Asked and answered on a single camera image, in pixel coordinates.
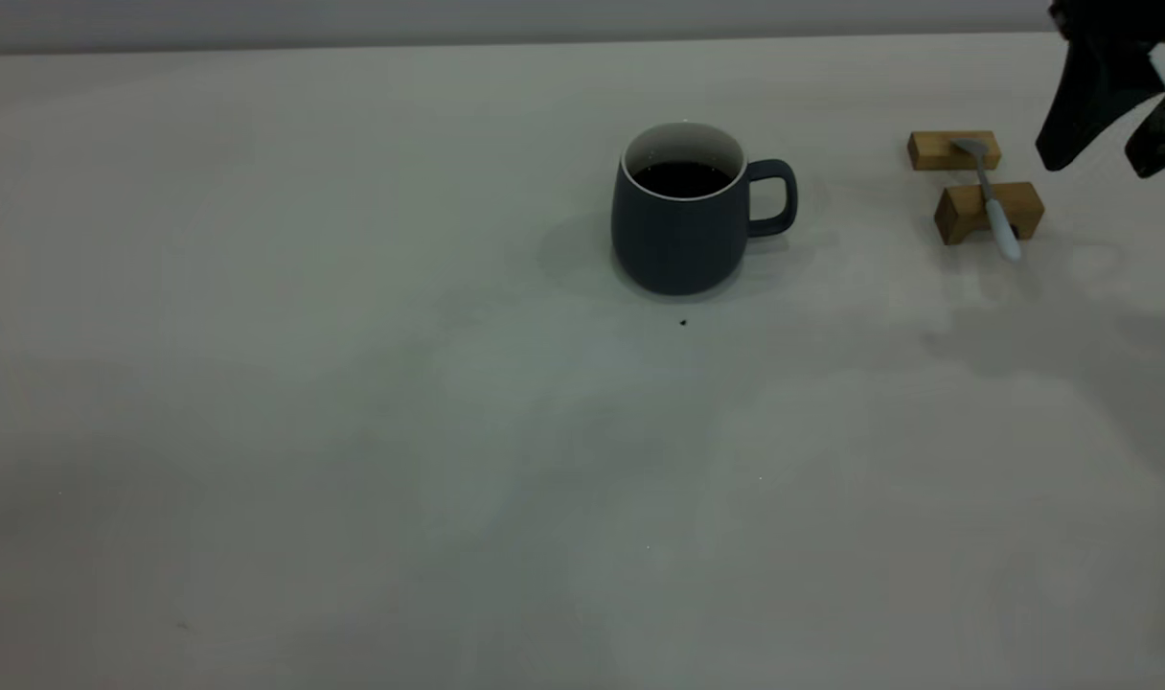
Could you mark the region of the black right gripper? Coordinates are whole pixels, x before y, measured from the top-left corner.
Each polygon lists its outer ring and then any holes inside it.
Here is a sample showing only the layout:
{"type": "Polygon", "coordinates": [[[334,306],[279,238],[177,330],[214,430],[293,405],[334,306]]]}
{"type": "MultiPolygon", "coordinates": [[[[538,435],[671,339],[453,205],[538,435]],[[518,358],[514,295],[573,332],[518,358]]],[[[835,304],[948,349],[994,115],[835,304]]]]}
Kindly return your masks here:
{"type": "MultiPolygon", "coordinates": [[[[1052,1],[1048,12],[1069,40],[1061,80],[1037,138],[1050,172],[1079,154],[1135,106],[1165,91],[1151,52],[1165,43],[1165,1],[1052,1]]],[[[1142,179],[1165,170],[1165,96],[1134,132],[1127,159],[1142,179]]]]}

